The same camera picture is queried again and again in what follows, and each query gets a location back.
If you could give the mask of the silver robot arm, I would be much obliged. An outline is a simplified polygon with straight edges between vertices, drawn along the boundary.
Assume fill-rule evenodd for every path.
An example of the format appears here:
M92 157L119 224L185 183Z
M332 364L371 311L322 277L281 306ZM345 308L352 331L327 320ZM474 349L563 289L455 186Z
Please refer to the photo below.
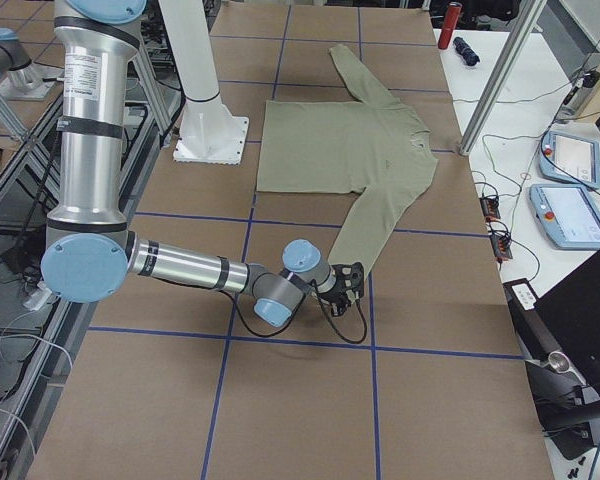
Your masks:
M182 81L184 118L175 159L238 164L249 125L223 104L204 8L200 1L159 1ZM284 268L231 261L142 239L119 208L123 113L128 63L148 62L141 47L147 1L55 1L54 29L65 47L60 191L47 216L43 279L62 299L92 303L113 294L127 273L180 286L252 296L255 313L282 327L308 296L319 302L335 330L335 316L355 302L363 316L364 270L360 262L331 265L309 241L283 251ZM171 117L153 70L141 84L160 127Z
M16 33L0 27L0 79L7 73L27 68L32 63L30 55Z

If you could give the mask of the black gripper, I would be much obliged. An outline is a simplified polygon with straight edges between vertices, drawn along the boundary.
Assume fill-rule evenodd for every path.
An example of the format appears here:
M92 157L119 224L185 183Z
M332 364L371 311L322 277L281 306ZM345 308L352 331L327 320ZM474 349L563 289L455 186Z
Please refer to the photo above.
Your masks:
M329 302L335 306L350 306L364 296L364 266L361 262L353 264L334 264L335 284L329 291Z

